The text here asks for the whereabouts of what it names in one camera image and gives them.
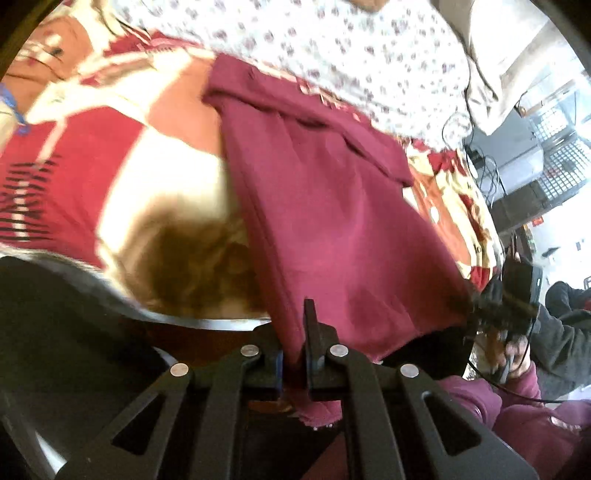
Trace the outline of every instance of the black cable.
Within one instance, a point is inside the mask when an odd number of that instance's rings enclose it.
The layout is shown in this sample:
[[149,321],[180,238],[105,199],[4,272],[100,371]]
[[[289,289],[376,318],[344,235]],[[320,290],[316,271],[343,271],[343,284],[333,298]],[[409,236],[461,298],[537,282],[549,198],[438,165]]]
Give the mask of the black cable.
[[486,376],[484,376],[482,374],[482,372],[475,367],[475,365],[472,363],[472,361],[468,360],[468,365],[470,365],[470,367],[478,375],[480,375],[482,378],[484,378],[484,380],[486,380],[488,383],[490,383],[493,387],[498,388],[499,390],[502,390],[505,393],[508,393],[510,395],[513,395],[514,397],[521,398],[522,400],[535,401],[535,402],[538,402],[538,403],[564,403],[564,402],[570,401],[570,400],[545,400],[543,398],[531,398],[531,397],[526,397],[524,395],[519,395],[518,393],[515,393],[515,392],[512,392],[511,390],[508,390],[505,387],[503,387],[502,385],[499,385],[498,383],[493,382],[490,378],[487,378]]
[[[481,344],[474,342],[476,345],[478,345],[482,350],[484,350],[484,348],[482,347]],[[528,339],[528,346],[527,348],[530,347],[530,339]],[[521,363],[519,364],[519,366],[517,367],[517,369],[521,368],[521,365],[523,365],[523,360],[525,359],[525,354],[524,356],[521,358]],[[482,378],[484,378],[484,380],[486,380],[488,383],[490,383],[490,385],[492,385],[493,387],[498,388],[499,390],[502,390],[505,393],[508,393],[510,395],[514,395],[515,397],[521,398],[522,400],[527,400],[527,401],[535,401],[535,402],[539,402],[539,403],[564,403],[566,401],[569,400],[545,400],[545,399],[538,399],[538,398],[531,398],[531,397],[526,397],[524,395],[519,395],[518,393],[512,392],[511,390],[507,390],[505,387],[503,387],[502,385],[499,385],[497,382],[492,381],[490,378],[488,378],[485,374],[483,374],[480,370],[478,370],[476,368],[476,366],[472,363],[472,361],[470,359],[468,359],[468,365],[470,365],[470,367],[478,374],[480,375]]]

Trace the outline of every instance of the wire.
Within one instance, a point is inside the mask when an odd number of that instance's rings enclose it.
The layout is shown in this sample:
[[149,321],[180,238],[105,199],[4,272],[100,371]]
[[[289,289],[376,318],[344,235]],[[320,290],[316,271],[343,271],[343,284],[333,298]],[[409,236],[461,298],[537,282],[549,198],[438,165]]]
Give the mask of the wire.
[[574,126],[575,126],[575,128],[577,127],[577,93],[578,92],[579,92],[578,90],[575,90],[574,95],[573,95],[573,97],[574,97]]
[[449,149],[449,150],[455,150],[454,147],[452,147],[449,142],[446,140],[445,138],[445,130],[446,127],[448,126],[449,122],[456,117],[458,120],[459,119],[467,119],[467,125],[462,125],[461,122],[457,122],[457,125],[459,127],[462,127],[465,131],[466,131],[466,135],[468,133],[468,128],[472,127],[472,139],[474,139],[474,124],[472,123],[472,119],[470,118],[470,115],[468,113],[464,113],[464,112],[453,112],[449,118],[445,121],[445,123],[443,124],[443,127],[441,128],[441,139],[443,140],[444,145]]

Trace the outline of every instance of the metal rivet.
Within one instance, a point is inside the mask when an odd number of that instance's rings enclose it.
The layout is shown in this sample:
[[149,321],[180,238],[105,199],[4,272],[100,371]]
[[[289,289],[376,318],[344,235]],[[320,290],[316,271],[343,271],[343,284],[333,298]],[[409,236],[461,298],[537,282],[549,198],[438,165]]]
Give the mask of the metal rivet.
[[258,347],[256,345],[245,345],[240,348],[240,353],[244,356],[258,355]]
[[183,377],[189,373],[187,364],[174,364],[170,367],[170,373],[173,377]]
[[346,356],[349,353],[349,349],[345,345],[337,343],[330,347],[330,353],[334,356]]
[[407,378],[414,378],[418,375],[418,368],[413,364],[404,364],[400,367],[400,373]]

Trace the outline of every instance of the gray machine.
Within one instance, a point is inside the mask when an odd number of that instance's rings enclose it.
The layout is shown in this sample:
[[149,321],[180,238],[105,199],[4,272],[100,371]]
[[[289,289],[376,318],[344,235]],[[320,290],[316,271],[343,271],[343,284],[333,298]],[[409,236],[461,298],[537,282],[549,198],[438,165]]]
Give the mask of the gray machine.
[[[475,127],[470,147],[472,151],[493,158],[499,170],[500,182],[494,193],[493,184],[498,182],[496,174],[488,175],[484,163],[472,158],[478,172],[476,182],[490,203],[536,180],[544,170],[544,151],[531,123],[515,110],[492,135],[485,135]],[[487,166],[494,172],[493,162],[487,160]]]

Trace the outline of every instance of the wire rack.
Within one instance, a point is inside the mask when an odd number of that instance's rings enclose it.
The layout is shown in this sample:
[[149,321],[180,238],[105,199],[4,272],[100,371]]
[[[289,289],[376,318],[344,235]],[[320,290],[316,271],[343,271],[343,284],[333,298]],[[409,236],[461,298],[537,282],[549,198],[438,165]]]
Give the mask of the wire rack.
[[569,121],[562,109],[556,106],[535,118],[532,124],[534,126],[535,136],[540,143],[543,143],[564,130],[568,126]]
[[591,149],[577,139],[544,157],[544,171],[538,183],[548,200],[553,200],[591,178]]

